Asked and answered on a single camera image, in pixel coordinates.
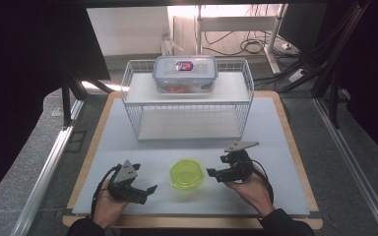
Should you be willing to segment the person's right hand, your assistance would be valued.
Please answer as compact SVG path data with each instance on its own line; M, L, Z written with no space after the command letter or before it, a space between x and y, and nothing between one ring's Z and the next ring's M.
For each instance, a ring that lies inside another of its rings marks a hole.
M245 182L224 184L235 191L245 203L252 206L260 217L266 217L275 210L265 182L256 173L252 173Z

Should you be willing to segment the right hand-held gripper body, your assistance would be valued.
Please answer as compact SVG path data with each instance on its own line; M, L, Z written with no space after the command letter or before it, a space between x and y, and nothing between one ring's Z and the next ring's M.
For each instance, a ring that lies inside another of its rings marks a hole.
M253 172L253 163L246 150L258 144L258 142L233 142L224 149L229 157L229 168L223 171L223 182L247 180Z

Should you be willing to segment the black metal stand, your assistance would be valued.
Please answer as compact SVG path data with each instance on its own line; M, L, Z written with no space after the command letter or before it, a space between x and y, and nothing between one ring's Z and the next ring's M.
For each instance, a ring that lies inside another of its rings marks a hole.
M346 27L343 29L340 38L333 48L333 51L327 57L326 66L322 70L322 74L311 90L313 98L322 98L327 90L330 92L328 119L336 129L339 129L339 78L336 72L339 58L370 2L371 0L355 0L353 2L351 5L350 18L346 21Z
M77 77L67 77L62 86L62 105L63 105L63 128L67 129L72 123L72 112L70 102L70 92L73 93L76 99L85 100L88 92L83 85L83 82Z

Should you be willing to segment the person's left hand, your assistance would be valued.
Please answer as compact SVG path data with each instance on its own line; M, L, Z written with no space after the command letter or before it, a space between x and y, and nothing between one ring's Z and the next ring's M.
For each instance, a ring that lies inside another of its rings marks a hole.
M105 180L99 191L94 207L93 222L102 229L107 229L113 226L121 217L128 202L116 201L106 190L109 180Z

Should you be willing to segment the white table mat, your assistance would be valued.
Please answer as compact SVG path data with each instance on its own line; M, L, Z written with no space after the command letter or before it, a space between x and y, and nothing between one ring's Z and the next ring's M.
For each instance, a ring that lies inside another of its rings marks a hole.
M249 156L260 162L274 190L274 205L290 215L307 215L310 207L296 171L276 106L269 97L255 98L242 140L256 142ZM156 186L143 205L130 204L130 214L253 215L255 210L216 179L205 176L193 190L170 184L169 168L182 158L193 158L201 168L224 169L223 150L229 141L138 141L121 99L113 101L86 182L73 207L74 213L91 211L97 184L113 166L130 160L141 165L133 186Z

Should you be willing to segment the wooden table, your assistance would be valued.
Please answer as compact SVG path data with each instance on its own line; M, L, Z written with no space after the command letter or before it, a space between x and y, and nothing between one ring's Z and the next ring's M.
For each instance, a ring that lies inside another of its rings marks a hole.
M310 213L307 215L291 215L293 219L307 223L312 229L319 230L323 226L323 219L319 208L316 204L307 174L302 164L301 157L296 147L291 129L287 124L287 118L284 112L282 101L279 95L273 91L257 91L254 93L254 99L259 97L269 97L273 100L279 114L283 131L287 140L288 147L292 152L292 159L299 176L300 183L305 194L306 201L310 207ZM111 105L115 99L121 99L119 92L113 92L108 96L107 102L103 108L102 114L96 126L94 137L92 139L89 151L85 157L84 164L80 171L78 180L72 192L68 203L68 208L63 214L62 221L66 226L73 224L76 220L85 217L86 213L74 213L73 207L81 193L86 182L88 173L94 160L96 149L100 141L104 125L106 124ZM117 221L116 226L119 228L152 228L152 229L259 229L259 223L256 214L253 215L171 215L171 214L130 214L127 211Z

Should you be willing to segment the white desk frame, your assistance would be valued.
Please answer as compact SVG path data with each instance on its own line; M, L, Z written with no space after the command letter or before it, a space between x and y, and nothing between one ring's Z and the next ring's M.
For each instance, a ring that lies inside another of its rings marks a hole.
M196 54L201 55L202 33L206 31L270 31L271 36L263 50L274 75L281 73L280 67L275 58L273 48L277 34L284 16L286 4L279 6L278 12L274 16L254 16L254 17L203 17L201 6L198 6L196 17Z

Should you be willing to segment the yellow-green plastic bowl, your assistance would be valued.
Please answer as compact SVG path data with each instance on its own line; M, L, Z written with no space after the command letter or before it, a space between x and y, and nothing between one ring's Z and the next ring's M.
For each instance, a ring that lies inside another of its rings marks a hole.
M169 178L172 187L179 190L193 190L203 182L204 172L197 160L184 158L176 161L169 168Z

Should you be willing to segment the white power strip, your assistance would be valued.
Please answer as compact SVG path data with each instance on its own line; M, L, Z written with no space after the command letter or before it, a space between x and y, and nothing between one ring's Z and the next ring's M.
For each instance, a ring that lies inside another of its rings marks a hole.
M298 69L296 72L294 72L290 77L289 81L291 83L296 82L297 80L301 79L304 75L307 74L307 71L304 69Z

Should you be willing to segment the dark curtain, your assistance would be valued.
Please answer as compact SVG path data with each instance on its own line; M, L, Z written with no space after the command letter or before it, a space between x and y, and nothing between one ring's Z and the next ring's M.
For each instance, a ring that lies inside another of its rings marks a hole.
M0 0L0 182L48 94L108 78L84 0Z
M340 54L339 74L348 111L378 145L378 0L329 0L325 20L338 23L354 2L367 8Z

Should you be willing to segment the dark monitor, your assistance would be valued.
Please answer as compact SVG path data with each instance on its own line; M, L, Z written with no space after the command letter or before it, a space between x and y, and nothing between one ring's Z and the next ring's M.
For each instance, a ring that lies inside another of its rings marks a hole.
M284 11L279 36L302 53L312 50L327 9L326 3L289 4Z

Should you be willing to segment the aluminium rail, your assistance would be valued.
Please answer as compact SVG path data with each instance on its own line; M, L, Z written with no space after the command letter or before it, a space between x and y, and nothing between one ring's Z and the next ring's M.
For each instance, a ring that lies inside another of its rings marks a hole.
M336 144L339 153L345 161L346 167L348 168L362 197L366 201L371 213L373 214L378 224L378 194L375 192L374 188L369 183L367 176L364 174L363 170L358 164L356 157L354 156L345 137L343 136L343 133L331 122L328 108L324 104L323 99L313 98L313 103L315 104L325 126L327 127L332 140Z
M39 206L45 196L52 176L62 156L64 148L73 132L74 124L81 112L84 103L76 100L71 108L68 108L70 122L59 132L55 143L44 162L44 165L34 183L31 193L23 210L10 234L10 236L27 236L37 214Z

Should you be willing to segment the white wire rack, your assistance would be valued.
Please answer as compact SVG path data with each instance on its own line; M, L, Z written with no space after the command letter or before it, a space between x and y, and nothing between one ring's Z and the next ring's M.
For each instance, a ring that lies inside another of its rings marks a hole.
M219 76L207 94L159 93L155 60L129 61L122 79L122 100L139 140L242 137L254 96L246 59L216 58Z

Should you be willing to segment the clear rectangular container blue lid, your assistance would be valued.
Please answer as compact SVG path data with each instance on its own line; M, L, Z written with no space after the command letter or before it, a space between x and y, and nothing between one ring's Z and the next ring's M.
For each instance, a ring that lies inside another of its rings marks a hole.
M213 56L160 56L155 60L152 78L163 94L207 94L219 76Z

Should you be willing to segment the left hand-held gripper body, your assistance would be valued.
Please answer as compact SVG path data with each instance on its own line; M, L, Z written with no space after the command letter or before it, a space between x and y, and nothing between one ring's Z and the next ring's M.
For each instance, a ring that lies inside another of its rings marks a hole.
M134 170L132 165L129 160L119 165L110 178L107 190L116 201L143 205L148 194L132 186L138 176L138 170Z

